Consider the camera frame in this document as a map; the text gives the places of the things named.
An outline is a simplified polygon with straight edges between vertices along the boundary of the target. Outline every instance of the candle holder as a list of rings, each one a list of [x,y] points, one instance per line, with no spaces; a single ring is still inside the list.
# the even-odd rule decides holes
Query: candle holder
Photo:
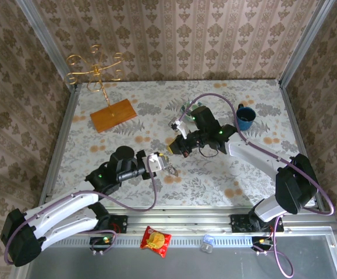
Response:
[[[91,92],[99,92],[102,91],[104,94],[104,97],[106,99],[106,102],[108,106],[104,109],[101,109],[97,112],[91,113],[91,119],[93,122],[94,127],[96,128],[97,132],[101,133],[103,131],[106,131],[112,127],[115,127],[118,124],[121,124],[129,119],[134,118],[137,116],[136,112],[134,111],[131,103],[128,99],[124,99],[118,103],[115,103],[113,105],[110,104],[110,100],[108,98],[108,94],[106,92],[106,89],[104,87],[104,83],[101,79],[101,72],[104,70],[107,70],[108,68],[114,67],[124,60],[123,54],[120,52],[117,52],[114,54],[113,59],[116,61],[115,63],[108,65],[108,66],[102,66],[102,57],[104,56],[104,50],[101,48],[101,45],[93,45],[90,47],[90,52],[94,55],[97,55],[97,52],[100,53],[100,58],[98,59],[98,63],[91,64],[88,61],[86,61],[83,57],[81,57],[78,54],[72,54],[66,59],[66,63],[69,66],[73,66],[80,61],[83,61],[88,67],[89,71],[85,72],[71,72],[68,73],[65,77],[65,82],[67,84],[76,84],[77,83],[77,77],[85,74],[91,75],[90,81],[87,84],[87,88]],[[122,71],[116,70],[116,77],[112,78],[109,81],[120,81],[122,79]],[[91,89],[90,84],[95,83],[99,85],[99,88]]]

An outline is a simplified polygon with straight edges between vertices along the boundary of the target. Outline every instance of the patterned wallpaper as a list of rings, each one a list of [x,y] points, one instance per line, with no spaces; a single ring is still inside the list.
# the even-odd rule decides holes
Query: patterned wallpaper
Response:
[[[37,204],[68,97],[20,8],[0,0],[0,232],[8,211]]]
[[[130,81],[279,78],[317,2],[34,0],[64,58],[102,44]]]
[[[337,218],[337,1],[287,89],[308,155],[336,205]]]

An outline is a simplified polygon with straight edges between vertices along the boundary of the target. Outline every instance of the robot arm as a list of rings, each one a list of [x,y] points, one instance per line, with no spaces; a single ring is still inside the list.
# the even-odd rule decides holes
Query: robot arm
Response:
[[[252,148],[248,144],[251,141],[245,142],[237,133],[235,127],[229,124],[220,126],[209,108],[201,106],[193,110],[191,116],[198,128],[194,132],[188,131],[182,121],[170,123],[174,130],[186,130],[187,132],[185,135],[178,135],[174,139],[168,146],[169,151],[173,154],[188,157],[194,148],[203,148],[209,145],[214,150],[247,161],[275,181],[275,195],[259,202],[249,213],[250,223],[256,229],[260,229],[265,223],[286,212],[297,214],[317,193],[316,187],[292,168],[280,160],[275,160],[264,152]],[[274,152],[272,149],[256,142],[253,142],[253,144],[276,154],[278,158],[290,161],[317,181],[313,168],[304,155],[298,154],[295,157],[289,157],[286,154]]]
[[[156,171],[173,168],[160,153],[146,156],[144,151],[139,151],[135,157],[132,148],[121,146],[109,162],[92,171],[85,181],[68,193],[26,213],[19,209],[10,212],[0,239],[15,266],[29,263],[53,243],[73,234],[108,229],[110,214],[98,202],[101,198],[97,192],[110,195],[130,178],[151,178],[148,166],[153,176]]]

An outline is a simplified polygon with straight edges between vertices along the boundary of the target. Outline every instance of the patterned table surface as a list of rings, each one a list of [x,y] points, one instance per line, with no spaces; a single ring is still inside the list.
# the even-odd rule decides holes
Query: patterned table surface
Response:
[[[121,145],[136,152],[160,151],[169,155],[167,143],[175,137],[169,121],[180,115],[180,107],[205,92],[227,97],[237,105],[242,102],[256,111],[247,137],[279,152],[298,153],[295,136],[279,86],[275,80],[234,81],[159,81],[108,83],[112,103],[128,98],[137,117],[103,133],[97,133],[90,113],[106,107],[101,92],[90,92],[83,84],[73,116],[65,153],[54,188],[54,196],[62,194],[84,180],[85,176],[107,161]],[[233,123],[229,106],[216,97],[201,100],[221,125]],[[212,150],[203,149],[210,155]],[[169,156],[179,170],[179,177],[157,173],[158,206],[252,206],[274,193],[275,184],[259,169],[245,161],[219,153],[214,158],[202,157],[194,151],[188,158]],[[123,182],[112,197],[129,205],[146,207],[152,204],[152,183],[141,177]],[[108,207],[113,203],[102,200]]]

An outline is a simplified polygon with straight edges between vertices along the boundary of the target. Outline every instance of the red snack bag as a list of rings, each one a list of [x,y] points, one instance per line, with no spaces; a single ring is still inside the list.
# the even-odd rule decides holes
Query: red snack bag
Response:
[[[166,256],[169,242],[171,241],[170,234],[163,234],[159,231],[153,230],[147,226],[140,248],[149,248],[162,257]]]

